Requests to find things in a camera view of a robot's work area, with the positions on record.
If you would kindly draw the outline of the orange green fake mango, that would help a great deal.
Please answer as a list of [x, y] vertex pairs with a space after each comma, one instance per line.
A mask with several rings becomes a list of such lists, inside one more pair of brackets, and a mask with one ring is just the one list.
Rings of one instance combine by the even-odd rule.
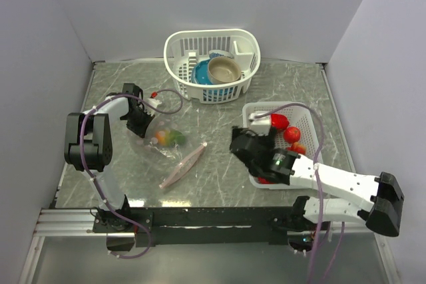
[[159, 130], [155, 132], [154, 137], [156, 143], [164, 147], [180, 146], [186, 143], [185, 135], [178, 130]]

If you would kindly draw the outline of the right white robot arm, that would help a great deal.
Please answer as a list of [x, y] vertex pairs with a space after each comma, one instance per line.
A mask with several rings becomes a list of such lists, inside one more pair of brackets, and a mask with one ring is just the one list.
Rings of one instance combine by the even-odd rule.
[[364, 223], [367, 229], [387, 237], [400, 233], [404, 195], [397, 178], [388, 172], [378, 176], [348, 172], [315, 163], [307, 156], [277, 148], [274, 131], [257, 134], [248, 128], [232, 128], [230, 152], [269, 189], [289, 186], [318, 191], [318, 197], [298, 201], [291, 221], [307, 229], [319, 221]]

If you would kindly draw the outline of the red fake bell pepper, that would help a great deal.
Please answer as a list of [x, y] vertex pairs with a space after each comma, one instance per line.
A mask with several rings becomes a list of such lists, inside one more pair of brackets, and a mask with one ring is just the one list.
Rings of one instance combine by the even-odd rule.
[[285, 131], [290, 125], [290, 121], [283, 114], [273, 113], [270, 115], [271, 125], [277, 130]]

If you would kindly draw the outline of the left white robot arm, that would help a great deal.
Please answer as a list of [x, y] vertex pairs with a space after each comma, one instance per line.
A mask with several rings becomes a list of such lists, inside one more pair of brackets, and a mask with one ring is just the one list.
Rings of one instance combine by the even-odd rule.
[[113, 155], [110, 124], [123, 120], [137, 137], [145, 137], [154, 115], [140, 100], [142, 89], [134, 83], [123, 85], [118, 98], [107, 96], [100, 106], [67, 115], [64, 157], [66, 163], [83, 172], [97, 193], [97, 219], [118, 232], [129, 229], [132, 215], [127, 196], [111, 170]]

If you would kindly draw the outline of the clear zip top bag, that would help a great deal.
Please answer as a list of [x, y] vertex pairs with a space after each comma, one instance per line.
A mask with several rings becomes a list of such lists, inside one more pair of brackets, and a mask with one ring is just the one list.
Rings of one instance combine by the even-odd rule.
[[[156, 131], [178, 130], [186, 137], [186, 143], [180, 146], [164, 147], [156, 143]], [[198, 137], [192, 129], [185, 127], [172, 116], [157, 115], [150, 123], [144, 138], [138, 137], [130, 130], [126, 131], [131, 148], [142, 156], [143, 163], [148, 166], [158, 180], [158, 187], [165, 190], [181, 180], [200, 160], [208, 143]]]

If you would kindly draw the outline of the red fake tomato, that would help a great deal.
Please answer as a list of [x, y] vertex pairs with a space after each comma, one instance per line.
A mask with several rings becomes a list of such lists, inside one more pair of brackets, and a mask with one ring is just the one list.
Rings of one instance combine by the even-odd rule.
[[293, 144], [300, 141], [301, 138], [300, 129], [295, 126], [289, 126], [284, 130], [283, 139], [288, 144]]

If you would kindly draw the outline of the red fake fruit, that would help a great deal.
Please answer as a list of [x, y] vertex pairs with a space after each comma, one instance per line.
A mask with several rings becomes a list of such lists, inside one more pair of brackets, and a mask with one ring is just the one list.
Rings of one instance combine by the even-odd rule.
[[268, 181], [267, 179], [264, 179], [264, 178], [258, 178], [258, 182], [260, 184], [274, 184], [274, 182]]

